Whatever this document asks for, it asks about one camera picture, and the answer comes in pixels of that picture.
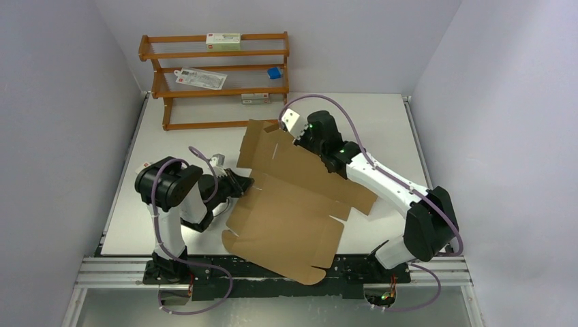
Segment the brown cardboard box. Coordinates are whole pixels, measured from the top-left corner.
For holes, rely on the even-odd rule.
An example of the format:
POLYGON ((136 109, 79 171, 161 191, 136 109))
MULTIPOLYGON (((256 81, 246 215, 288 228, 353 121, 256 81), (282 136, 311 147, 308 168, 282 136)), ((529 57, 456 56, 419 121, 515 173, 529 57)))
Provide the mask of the brown cardboard box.
POLYGON ((235 204, 223 246, 303 285, 325 278, 350 211, 369 214, 377 199, 268 121, 248 123, 237 167, 250 169, 254 184, 235 204))

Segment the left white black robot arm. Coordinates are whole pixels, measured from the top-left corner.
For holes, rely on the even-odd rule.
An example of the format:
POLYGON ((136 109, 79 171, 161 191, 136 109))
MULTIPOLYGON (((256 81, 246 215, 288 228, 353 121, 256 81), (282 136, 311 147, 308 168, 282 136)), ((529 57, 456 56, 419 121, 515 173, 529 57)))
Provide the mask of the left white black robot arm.
POLYGON ((147 262, 143 283, 176 284, 189 280, 192 270, 182 229, 204 232, 213 222, 213 211, 231 199, 244 196, 254 184, 251 177, 224 168, 223 155, 209 160, 210 174, 168 156, 148 163, 136 175, 134 188, 147 206, 153 222, 155 247, 147 262))

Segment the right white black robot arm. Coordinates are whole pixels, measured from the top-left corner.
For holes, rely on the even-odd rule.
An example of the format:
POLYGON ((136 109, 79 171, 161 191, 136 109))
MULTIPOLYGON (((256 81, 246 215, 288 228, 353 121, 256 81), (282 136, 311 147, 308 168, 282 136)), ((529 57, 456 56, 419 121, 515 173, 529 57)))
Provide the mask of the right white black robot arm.
POLYGON ((371 253, 369 276, 386 281, 394 267, 430 261, 459 231, 449 192, 429 189, 382 165, 360 144, 343 140, 334 117, 326 110, 303 117, 288 109, 281 117, 294 145, 317 155, 330 173, 362 185, 386 200, 405 220, 402 235, 387 240, 371 253))

